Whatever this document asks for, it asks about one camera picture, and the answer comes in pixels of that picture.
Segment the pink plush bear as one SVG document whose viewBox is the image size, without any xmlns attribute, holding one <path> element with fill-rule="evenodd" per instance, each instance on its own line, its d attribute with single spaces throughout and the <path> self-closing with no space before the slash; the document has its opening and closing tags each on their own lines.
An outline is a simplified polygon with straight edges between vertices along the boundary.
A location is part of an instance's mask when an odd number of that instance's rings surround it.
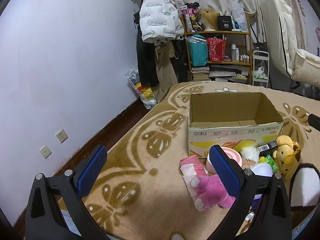
<svg viewBox="0 0 320 240">
<path fill-rule="evenodd" d="M 208 175 L 203 164 L 196 156 L 189 156 L 180 161 L 180 171 L 189 194 L 199 212 L 212 207 L 230 208 L 235 197 L 228 194 L 217 174 Z"/>
</svg>

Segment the yellow dog plush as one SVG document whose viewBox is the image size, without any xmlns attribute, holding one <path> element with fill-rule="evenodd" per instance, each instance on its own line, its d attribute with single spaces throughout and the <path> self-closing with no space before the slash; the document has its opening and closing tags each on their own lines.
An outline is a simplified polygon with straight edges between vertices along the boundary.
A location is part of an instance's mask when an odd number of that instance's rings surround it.
<svg viewBox="0 0 320 240">
<path fill-rule="evenodd" d="M 297 155 L 301 154 L 300 146 L 287 135 L 277 137 L 276 143 L 277 148 L 272 157 L 279 167 L 279 172 L 289 181 L 298 168 Z"/>
</svg>

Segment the white puffer jacket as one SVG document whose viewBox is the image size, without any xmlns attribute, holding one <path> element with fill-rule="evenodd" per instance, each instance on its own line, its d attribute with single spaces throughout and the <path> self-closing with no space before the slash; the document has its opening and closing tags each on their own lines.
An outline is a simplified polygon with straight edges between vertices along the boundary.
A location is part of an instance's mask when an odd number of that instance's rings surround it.
<svg viewBox="0 0 320 240">
<path fill-rule="evenodd" d="M 167 43 L 184 35 L 179 12 L 171 0 L 142 0 L 139 26 L 145 43 Z"/>
</svg>

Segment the plastic bag of toys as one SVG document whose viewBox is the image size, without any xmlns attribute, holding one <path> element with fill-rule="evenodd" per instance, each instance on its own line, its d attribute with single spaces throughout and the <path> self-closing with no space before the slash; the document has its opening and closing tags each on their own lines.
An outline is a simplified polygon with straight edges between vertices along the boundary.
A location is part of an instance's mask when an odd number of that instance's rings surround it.
<svg viewBox="0 0 320 240">
<path fill-rule="evenodd" d="M 131 68 L 125 76 L 127 77 L 129 84 L 138 94 L 146 109 L 151 110 L 157 105 L 157 101 L 151 87 L 149 85 L 141 84 L 138 68 Z"/>
</svg>

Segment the blonde wig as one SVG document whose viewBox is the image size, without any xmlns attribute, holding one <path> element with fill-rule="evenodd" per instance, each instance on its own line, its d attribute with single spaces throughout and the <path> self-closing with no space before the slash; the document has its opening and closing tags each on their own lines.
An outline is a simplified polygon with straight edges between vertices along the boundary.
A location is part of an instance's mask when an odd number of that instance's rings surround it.
<svg viewBox="0 0 320 240">
<path fill-rule="evenodd" d="M 215 9 L 203 8 L 200 10 L 199 15 L 205 30 L 218 31 L 217 18 L 220 14 Z"/>
</svg>

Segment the purple doll plush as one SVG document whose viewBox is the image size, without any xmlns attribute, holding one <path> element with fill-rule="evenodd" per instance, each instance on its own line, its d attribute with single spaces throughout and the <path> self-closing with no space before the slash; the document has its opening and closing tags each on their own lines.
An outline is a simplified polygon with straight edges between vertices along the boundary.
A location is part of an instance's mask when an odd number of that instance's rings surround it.
<svg viewBox="0 0 320 240">
<path fill-rule="evenodd" d="M 272 177 L 273 175 L 272 168 L 267 163 L 256 163 L 254 165 L 251 165 L 250 169 L 257 176 Z M 257 211 L 258 209 L 261 197 L 262 197 L 262 194 L 256 194 L 254 197 L 253 203 L 251 205 L 251 208 L 253 209 L 254 212 Z"/>
</svg>

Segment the beige patterned carpet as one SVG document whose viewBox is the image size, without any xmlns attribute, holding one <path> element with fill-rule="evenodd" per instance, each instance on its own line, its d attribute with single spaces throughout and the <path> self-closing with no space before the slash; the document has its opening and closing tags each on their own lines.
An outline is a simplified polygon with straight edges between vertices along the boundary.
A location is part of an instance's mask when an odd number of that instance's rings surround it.
<svg viewBox="0 0 320 240">
<path fill-rule="evenodd" d="M 282 133 L 319 167 L 319 132 L 308 124 L 319 102 L 293 93 L 214 81 L 172 86 L 165 98 L 108 152 L 84 205 L 102 231 L 117 239 L 207 239 L 227 213 L 195 210 L 180 160 L 188 156 L 189 99 L 209 92 L 264 93 L 284 119 Z"/>
</svg>

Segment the white fluffy pompom keychain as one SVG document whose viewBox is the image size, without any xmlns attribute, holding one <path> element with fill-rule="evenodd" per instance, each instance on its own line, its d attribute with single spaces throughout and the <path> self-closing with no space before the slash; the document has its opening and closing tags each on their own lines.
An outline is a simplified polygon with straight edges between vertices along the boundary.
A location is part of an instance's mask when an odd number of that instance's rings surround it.
<svg viewBox="0 0 320 240">
<path fill-rule="evenodd" d="M 242 169 L 250 168 L 259 162 L 259 150 L 256 147 L 244 147 L 240 151 L 242 157 Z"/>
</svg>

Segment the beige trench coat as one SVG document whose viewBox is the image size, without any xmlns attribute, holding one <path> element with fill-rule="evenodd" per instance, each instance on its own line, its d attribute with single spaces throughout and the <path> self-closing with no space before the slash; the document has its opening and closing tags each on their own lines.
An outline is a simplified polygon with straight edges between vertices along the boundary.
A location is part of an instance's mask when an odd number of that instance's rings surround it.
<svg viewBox="0 0 320 240">
<path fill-rule="evenodd" d="M 174 46 L 171 41 L 156 47 L 156 73 L 159 84 L 152 87 L 157 102 L 160 102 L 171 86 L 178 84 L 177 77 L 170 61 L 175 56 Z"/>
</svg>

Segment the wall socket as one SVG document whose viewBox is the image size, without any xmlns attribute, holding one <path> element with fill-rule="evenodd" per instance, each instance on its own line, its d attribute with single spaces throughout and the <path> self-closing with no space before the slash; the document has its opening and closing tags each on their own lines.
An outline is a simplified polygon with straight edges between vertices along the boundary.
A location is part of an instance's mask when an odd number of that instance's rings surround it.
<svg viewBox="0 0 320 240">
<path fill-rule="evenodd" d="M 47 146 L 47 145 L 43 145 L 39 152 L 41 153 L 41 155 L 47 159 L 51 154 L 52 154 L 52 151 L 50 150 L 50 148 Z"/>
<path fill-rule="evenodd" d="M 59 142 L 61 142 L 61 143 L 63 143 L 64 141 L 66 141 L 68 139 L 68 135 L 64 129 L 61 129 L 61 131 L 57 132 L 56 137 L 59 140 Z"/>
</svg>

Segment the green tissue pack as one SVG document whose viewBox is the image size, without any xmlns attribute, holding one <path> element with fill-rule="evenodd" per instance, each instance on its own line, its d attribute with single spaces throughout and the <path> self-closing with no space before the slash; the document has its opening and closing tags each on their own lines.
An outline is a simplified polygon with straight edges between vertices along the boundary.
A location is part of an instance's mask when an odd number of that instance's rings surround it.
<svg viewBox="0 0 320 240">
<path fill-rule="evenodd" d="M 270 165 L 273 173 L 279 171 L 279 166 L 277 165 L 276 161 L 271 157 L 270 154 L 260 157 L 259 162 L 267 163 L 268 165 Z"/>
</svg>

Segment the wooden shelf unit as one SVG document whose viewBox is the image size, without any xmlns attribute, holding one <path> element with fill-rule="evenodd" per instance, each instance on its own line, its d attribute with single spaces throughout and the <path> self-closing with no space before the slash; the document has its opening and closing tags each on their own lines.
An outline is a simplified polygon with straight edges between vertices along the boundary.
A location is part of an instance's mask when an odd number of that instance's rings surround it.
<svg viewBox="0 0 320 240">
<path fill-rule="evenodd" d="M 252 35 L 231 15 L 214 9 L 186 9 L 181 16 L 191 81 L 248 83 L 252 79 Z"/>
</svg>

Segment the pink swirl roll plush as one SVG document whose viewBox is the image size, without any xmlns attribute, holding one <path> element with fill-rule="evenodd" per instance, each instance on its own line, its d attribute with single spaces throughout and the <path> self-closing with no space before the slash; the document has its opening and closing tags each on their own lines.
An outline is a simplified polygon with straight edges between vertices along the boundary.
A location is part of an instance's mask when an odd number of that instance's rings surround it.
<svg viewBox="0 0 320 240">
<path fill-rule="evenodd" d="M 238 163 L 240 167 L 242 167 L 242 157 L 237 151 L 235 151 L 232 148 L 223 147 L 223 146 L 221 146 L 221 148 L 230 159 L 233 159 Z M 206 170 L 211 174 L 216 174 L 216 171 L 212 165 L 212 162 L 210 161 L 209 155 L 207 155 Z"/>
</svg>

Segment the open cardboard box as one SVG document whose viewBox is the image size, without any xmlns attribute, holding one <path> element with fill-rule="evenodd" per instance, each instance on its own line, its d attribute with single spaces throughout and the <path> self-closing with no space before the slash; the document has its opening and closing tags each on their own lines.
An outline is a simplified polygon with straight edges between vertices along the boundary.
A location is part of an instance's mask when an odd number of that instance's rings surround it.
<svg viewBox="0 0 320 240">
<path fill-rule="evenodd" d="M 205 159 L 214 145 L 240 152 L 278 137 L 284 120 L 262 92 L 193 94 L 189 100 L 189 155 Z"/>
</svg>

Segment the black rectangular box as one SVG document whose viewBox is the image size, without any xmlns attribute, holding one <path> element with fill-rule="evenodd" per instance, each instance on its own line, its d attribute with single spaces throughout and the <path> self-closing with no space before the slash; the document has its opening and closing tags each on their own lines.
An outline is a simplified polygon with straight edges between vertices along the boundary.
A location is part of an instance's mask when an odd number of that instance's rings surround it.
<svg viewBox="0 0 320 240">
<path fill-rule="evenodd" d="M 276 141 L 269 142 L 267 144 L 263 144 L 257 147 L 260 153 L 274 151 L 278 147 Z"/>
</svg>

